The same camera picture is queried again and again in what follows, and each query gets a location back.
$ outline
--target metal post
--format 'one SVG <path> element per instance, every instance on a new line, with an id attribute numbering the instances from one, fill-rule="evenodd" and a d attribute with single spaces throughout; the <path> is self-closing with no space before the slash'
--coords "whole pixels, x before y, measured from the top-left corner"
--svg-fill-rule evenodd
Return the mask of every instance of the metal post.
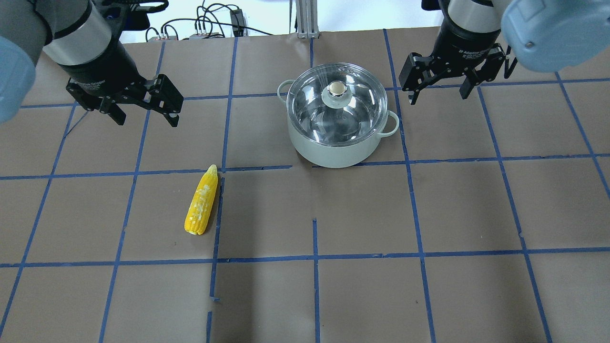
<path id="1" fill-rule="evenodd" d="M 318 0 L 296 0 L 296 36 L 318 38 Z"/>

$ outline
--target white pot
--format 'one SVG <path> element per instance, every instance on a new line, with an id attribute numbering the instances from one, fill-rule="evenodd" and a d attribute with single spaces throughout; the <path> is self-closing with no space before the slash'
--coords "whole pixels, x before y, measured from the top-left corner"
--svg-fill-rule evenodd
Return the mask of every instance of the white pot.
<path id="1" fill-rule="evenodd" d="M 281 97 L 280 91 L 286 85 L 294 83 L 294 81 L 295 80 L 284 81 L 278 87 L 278 98 L 284 104 L 286 104 L 286 100 Z M 288 112 L 288 132 L 292 145 L 310 162 L 327 168 L 345 168 L 362 162 L 375 151 L 382 138 L 389 137 L 396 133 L 398 126 L 400 125 L 396 113 L 388 110 L 381 120 L 379 129 L 371 136 L 352 145 L 329 146 L 320 144 L 297 131 L 289 116 L 290 109 L 288 107 L 286 109 Z M 395 126 L 390 132 L 383 132 L 388 116 L 394 119 Z"/>

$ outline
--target table surface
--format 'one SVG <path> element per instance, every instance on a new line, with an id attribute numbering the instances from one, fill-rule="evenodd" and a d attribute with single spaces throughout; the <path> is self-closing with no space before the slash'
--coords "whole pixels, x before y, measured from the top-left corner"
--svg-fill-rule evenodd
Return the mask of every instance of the table surface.
<path id="1" fill-rule="evenodd" d="M 43 56 L 0 126 L 0 341 L 607 342 L 610 49 L 410 106 L 396 76 L 437 30 L 126 45 L 185 96 L 177 128 L 85 112 Z M 401 118 L 340 170 L 299 156 L 274 94 L 328 62 L 371 71 Z"/>

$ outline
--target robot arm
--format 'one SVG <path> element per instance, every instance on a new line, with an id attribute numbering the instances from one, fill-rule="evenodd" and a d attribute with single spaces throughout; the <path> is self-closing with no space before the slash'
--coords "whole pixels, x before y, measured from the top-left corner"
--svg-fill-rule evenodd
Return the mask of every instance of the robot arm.
<path id="1" fill-rule="evenodd" d="M 0 123 L 17 112 L 44 51 L 70 75 L 66 89 L 87 110 L 98 109 L 122 125 L 126 115 L 118 104 L 136 104 L 177 126 L 184 100 L 180 92 L 165 75 L 143 78 L 118 40 L 125 29 L 148 28 L 146 14 L 159 10 L 139 2 L 0 0 L 6 18 L 0 25 L 0 49 L 7 51 L 0 57 Z"/>
<path id="2" fill-rule="evenodd" d="M 430 56 L 409 54 L 400 73 L 411 104 L 440 79 L 465 76 L 463 99 L 493 81 L 506 60 L 495 43 L 500 29 L 519 62 L 533 71 L 578 65 L 610 45 L 607 0 L 422 0 L 422 8 L 440 9 L 445 18 Z"/>

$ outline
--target light blue round cap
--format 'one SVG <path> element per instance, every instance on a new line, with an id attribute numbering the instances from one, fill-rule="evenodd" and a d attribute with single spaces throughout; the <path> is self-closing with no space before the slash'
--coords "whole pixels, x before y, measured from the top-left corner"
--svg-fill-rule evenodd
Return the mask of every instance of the light blue round cap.
<path id="1" fill-rule="evenodd" d="M 513 0 L 501 27 L 524 67 L 559 71 L 610 45 L 610 1 Z"/>
<path id="2" fill-rule="evenodd" d="M 0 124 L 19 111 L 35 77 L 34 63 L 26 52 L 0 37 Z"/>

